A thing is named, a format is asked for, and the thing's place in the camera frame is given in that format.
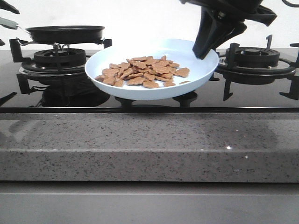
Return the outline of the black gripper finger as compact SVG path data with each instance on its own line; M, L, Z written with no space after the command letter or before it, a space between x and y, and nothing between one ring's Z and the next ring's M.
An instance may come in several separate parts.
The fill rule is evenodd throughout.
M0 8L5 11L12 12L14 14L20 14L20 12L17 8L15 8L14 6L12 6L11 4L7 3L4 0L0 0Z

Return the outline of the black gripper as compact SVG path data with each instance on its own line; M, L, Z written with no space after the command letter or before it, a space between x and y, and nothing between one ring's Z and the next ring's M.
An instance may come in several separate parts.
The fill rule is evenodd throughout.
M261 5L260 0L182 0L180 3L202 7L199 31L192 49L199 59L242 34L247 28L243 20L269 26L277 18L271 9Z

